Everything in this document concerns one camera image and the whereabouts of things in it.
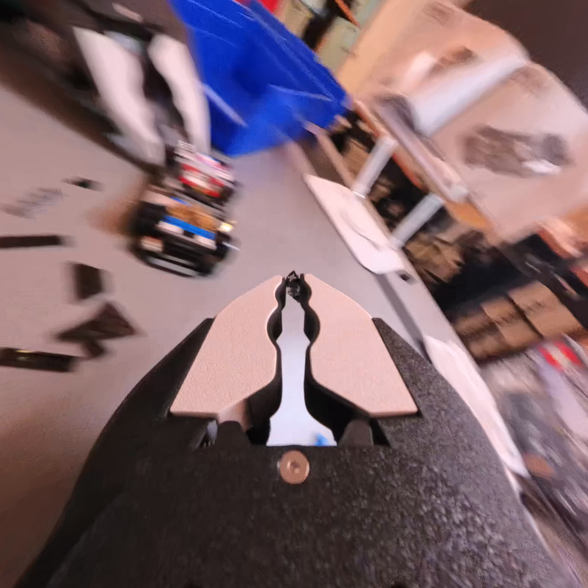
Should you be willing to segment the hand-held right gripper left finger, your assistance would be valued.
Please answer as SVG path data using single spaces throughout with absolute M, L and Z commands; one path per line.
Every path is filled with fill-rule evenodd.
M 213 319 L 171 403 L 173 416 L 264 428 L 282 397 L 283 278 L 272 276 L 229 303 Z

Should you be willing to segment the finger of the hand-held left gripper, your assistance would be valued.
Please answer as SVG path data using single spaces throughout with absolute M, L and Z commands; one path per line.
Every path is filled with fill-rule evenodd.
M 148 47 L 148 54 L 171 90 L 187 141 L 197 151 L 210 151 L 208 100 L 189 48 L 168 35 L 156 35 Z
M 143 93 L 138 58 L 102 33 L 85 28 L 73 33 L 104 111 L 121 136 L 119 144 L 144 163 L 162 165 L 165 146 Z

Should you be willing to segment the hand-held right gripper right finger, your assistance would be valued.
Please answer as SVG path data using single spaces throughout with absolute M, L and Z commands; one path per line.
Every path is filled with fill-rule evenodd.
M 351 422 L 413 417 L 417 404 L 371 314 L 311 274 L 303 275 L 304 398 L 340 442 Z

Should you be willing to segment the blue plastic bin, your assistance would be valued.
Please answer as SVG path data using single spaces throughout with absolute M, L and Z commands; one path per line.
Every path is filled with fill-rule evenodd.
M 328 128 L 349 98 L 260 2 L 170 1 L 209 102 L 212 146 L 237 158 Z

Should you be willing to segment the black lego car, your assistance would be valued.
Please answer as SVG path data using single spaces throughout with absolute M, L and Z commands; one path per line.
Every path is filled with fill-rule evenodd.
M 174 275 L 213 274 L 238 249 L 228 205 L 239 187 L 226 159 L 178 141 L 130 216 L 129 250 Z

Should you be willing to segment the black lego bar tile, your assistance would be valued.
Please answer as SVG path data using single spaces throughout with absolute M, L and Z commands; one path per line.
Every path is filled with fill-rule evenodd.
M 1 236 L 1 250 L 26 249 L 39 247 L 56 247 L 68 244 L 66 238 L 59 235 L 13 235 Z
M 15 348 L 1 348 L 1 366 L 30 371 L 69 373 L 79 361 L 76 356 L 37 352 Z

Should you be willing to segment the small black lego wedge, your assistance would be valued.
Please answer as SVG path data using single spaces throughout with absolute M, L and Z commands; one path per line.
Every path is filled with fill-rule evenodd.
M 89 320 L 55 334 L 60 342 L 79 344 L 88 359 L 106 355 L 106 341 L 139 334 L 137 327 L 112 302 L 105 302 Z

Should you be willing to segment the grey lego plate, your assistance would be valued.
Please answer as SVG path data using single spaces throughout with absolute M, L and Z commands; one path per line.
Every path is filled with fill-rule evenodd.
M 11 217 L 32 219 L 58 202 L 63 196 L 59 188 L 41 187 L 1 204 L 1 213 Z

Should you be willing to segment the lego set box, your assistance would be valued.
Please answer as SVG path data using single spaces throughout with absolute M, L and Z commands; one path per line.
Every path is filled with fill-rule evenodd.
M 523 501 L 587 557 L 587 352 L 563 336 L 481 375 L 526 468 Z

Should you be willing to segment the white monitor stand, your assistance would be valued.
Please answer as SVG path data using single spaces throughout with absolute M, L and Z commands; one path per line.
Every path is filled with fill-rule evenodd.
M 376 132 L 375 147 L 350 187 L 305 175 L 323 211 L 356 260 L 373 274 L 407 269 L 401 249 L 435 213 L 449 203 L 463 202 L 469 188 L 432 135 L 483 95 L 528 63 L 527 52 L 512 48 L 472 52 L 467 47 L 435 55 L 414 52 L 379 63 L 355 100 L 355 109 Z M 424 179 L 428 193 L 401 220 L 391 235 L 368 203 L 372 186 L 394 152 L 401 148 Z

